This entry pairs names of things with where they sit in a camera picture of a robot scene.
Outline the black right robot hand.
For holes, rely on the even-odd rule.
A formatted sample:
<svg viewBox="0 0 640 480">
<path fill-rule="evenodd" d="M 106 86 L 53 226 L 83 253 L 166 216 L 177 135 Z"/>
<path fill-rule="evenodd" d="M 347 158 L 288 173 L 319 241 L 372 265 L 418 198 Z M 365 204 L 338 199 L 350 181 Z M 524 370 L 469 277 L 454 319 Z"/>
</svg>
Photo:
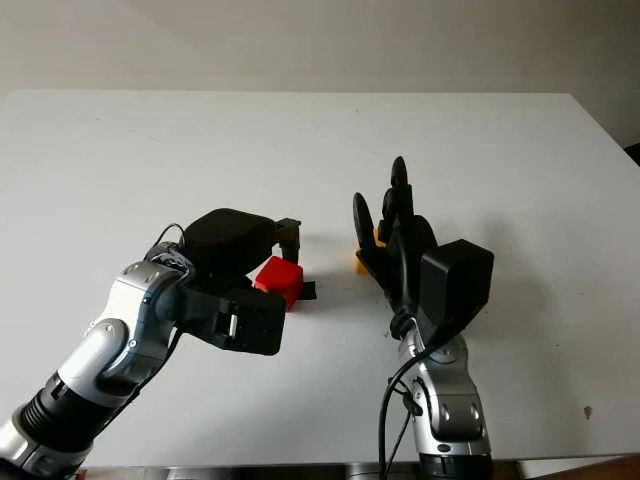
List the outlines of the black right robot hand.
<svg viewBox="0 0 640 480">
<path fill-rule="evenodd" d="M 380 222 L 373 223 L 368 204 L 359 192 L 354 194 L 352 210 L 358 240 L 356 257 L 389 302 L 393 312 L 389 330 L 394 339 L 400 340 L 417 318 L 422 255 L 437 246 L 431 225 L 414 211 L 403 157 L 393 162 Z"/>
</svg>

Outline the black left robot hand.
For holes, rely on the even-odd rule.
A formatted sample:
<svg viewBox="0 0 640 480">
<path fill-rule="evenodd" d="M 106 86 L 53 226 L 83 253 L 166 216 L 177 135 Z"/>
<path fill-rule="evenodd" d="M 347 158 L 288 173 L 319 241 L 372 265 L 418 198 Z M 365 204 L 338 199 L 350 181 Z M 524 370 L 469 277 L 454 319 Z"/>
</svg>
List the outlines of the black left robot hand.
<svg viewBox="0 0 640 480">
<path fill-rule="evenodd" d="M 297 219 L 273 220 L 239 210 L 215 209 L 191 223 L 183 234 L 181 253 L 195 268 L 200 286 L 221 287 L 240 281 L 279 247 L 285 260 L 299 259 Z"/>
</svg>

